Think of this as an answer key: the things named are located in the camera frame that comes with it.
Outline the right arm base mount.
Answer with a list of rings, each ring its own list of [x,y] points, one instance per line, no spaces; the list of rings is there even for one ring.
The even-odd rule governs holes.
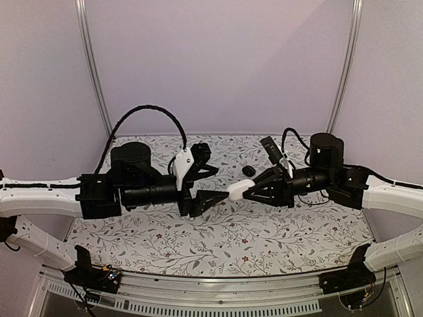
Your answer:
[[[374,272],[364,265],[365,253],[369,247],[370,244],[364,244],[356,248],[346,268],[319,275],[319,287],[325,295],[376,282]]]

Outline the black earbud charging case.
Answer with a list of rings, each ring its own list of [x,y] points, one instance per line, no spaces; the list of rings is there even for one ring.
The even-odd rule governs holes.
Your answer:
[[[252,166],[246,165],[242,168],[242,173],[247,177],[253,177],[256,174],[256,170]]]

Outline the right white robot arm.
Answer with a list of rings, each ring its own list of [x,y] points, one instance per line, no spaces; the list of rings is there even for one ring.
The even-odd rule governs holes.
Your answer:
[[[422,186],[390,180],[370,168],[344,163],[344,142],[330,133],[316,133],[306,145],[305,168],[284,166],[284,146],[261,140],[272,167],[243,190],[247,200],[274,207],[293,207],[294,198],[325,191],[329,200],[352,209],[375,209],[422,218]]]

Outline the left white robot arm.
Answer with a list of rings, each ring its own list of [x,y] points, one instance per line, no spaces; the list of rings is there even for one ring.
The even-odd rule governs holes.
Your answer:
[[[151,149],[140,142],[126,143],[110,152],[110,169],[104,174],[83,174],[58,182],[19,183],[1,179],[1,241],[45,257],[85,287],[98,281],[91,256],[81,246],[64,242],[34,227],[26,215],[66,215],[85,220],[119,217],[122,210],[175,203],[181,216],[198,217],[229,196],[228,192],[199,190],[194,182],[218,169],[208,165],[211,151],[206,143],[181,150],[173,173],[161,174],[151,165]]]

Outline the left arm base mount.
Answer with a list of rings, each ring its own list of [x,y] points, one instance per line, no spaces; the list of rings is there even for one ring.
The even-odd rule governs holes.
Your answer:
[[[120,268],[106,265],[95,267],[91,263],[90,252],[82,246],[75,246],[77,258],[75,267],[64,272],[64,281],[88,290],[117,294],[122,280]]]

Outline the white oval case lid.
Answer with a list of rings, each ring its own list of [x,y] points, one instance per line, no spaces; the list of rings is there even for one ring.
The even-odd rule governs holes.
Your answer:
[[[251,179],[244,179],[235,182],[227,187],[228,198],[231,201],[237,201],[243,198],[243,193],[255,185]]]

